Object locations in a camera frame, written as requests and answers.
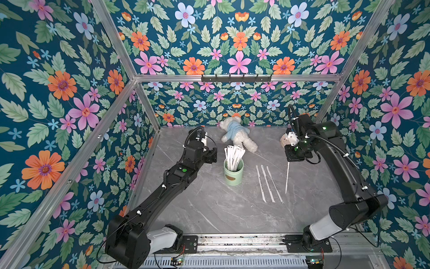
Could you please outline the green metal straw cup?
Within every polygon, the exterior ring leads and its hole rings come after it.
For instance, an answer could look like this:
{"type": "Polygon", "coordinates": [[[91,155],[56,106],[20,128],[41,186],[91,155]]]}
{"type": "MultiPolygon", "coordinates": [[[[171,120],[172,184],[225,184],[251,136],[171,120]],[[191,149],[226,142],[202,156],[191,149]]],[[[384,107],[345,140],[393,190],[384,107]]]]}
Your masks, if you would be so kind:
{"type": "Polygon", "coordinates": [[[224,162],[224,179],[227,185],[229,186],[238,186],[242,183],[244,171],[244,162],[240,160],[237,171],[230,171],[227,168],[227,160],[224,162]]]}

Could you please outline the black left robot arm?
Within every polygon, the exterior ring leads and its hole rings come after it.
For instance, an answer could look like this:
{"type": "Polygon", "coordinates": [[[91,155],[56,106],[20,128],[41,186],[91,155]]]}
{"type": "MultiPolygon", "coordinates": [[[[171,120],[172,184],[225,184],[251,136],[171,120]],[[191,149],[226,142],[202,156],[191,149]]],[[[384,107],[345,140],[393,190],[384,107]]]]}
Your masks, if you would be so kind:
{"type": "Polygon", "coordinates": [[[163,210],[196,179],[199,169],[216,161],[216,147],[209,149],[199,140],[187,141],[181,159],[164,171],[158,188],[136,208],[109,223],[105,254],[128,269],[137,269],[158,251],[178,251],[183,237],[181,229],[173,225],[159,230],[150,228],[163,210]]]}

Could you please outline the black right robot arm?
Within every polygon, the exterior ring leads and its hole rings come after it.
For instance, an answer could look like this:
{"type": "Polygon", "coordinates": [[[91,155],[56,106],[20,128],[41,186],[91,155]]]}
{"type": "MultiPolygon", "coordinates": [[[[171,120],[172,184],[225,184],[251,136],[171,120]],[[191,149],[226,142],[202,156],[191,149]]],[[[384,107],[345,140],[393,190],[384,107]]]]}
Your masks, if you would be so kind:
{"type": "Polygon", "coordinates": [[[364,179],[347,152],[335,123],[314,123],[307,114],[290,117],[285,153],[289,162],[310,161],[313,155],[324,160],[337,183],[342,202],[329,207],[319,221],[303,230],[302,244],[311,248],[352,225],[382,213],[388,199],[364,179]]]}

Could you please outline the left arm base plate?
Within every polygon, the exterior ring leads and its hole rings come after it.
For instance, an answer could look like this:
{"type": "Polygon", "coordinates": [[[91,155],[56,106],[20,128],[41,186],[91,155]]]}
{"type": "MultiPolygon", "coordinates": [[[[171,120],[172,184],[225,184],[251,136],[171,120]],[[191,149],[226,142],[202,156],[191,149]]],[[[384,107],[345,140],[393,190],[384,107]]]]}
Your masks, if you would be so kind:
{"type": "Polygon", "coordinates": [[[156,254],[196,254],[198,239],[197,235],[184,235],[180,244],[175,243],[173,247],[162,249],[156,252],[156,254]]]}

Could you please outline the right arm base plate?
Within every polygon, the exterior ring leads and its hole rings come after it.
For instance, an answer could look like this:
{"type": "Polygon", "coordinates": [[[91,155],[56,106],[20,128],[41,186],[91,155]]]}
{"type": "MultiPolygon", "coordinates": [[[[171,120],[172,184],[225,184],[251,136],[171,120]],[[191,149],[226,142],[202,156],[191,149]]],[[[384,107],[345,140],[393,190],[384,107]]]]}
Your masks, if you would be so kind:
{"type": "Polygon", "coordinates": [[[331,253],[333,248],[328,239],[316,241],[310,235],[285,235],[283,243],[289,253],[331,253]]]}

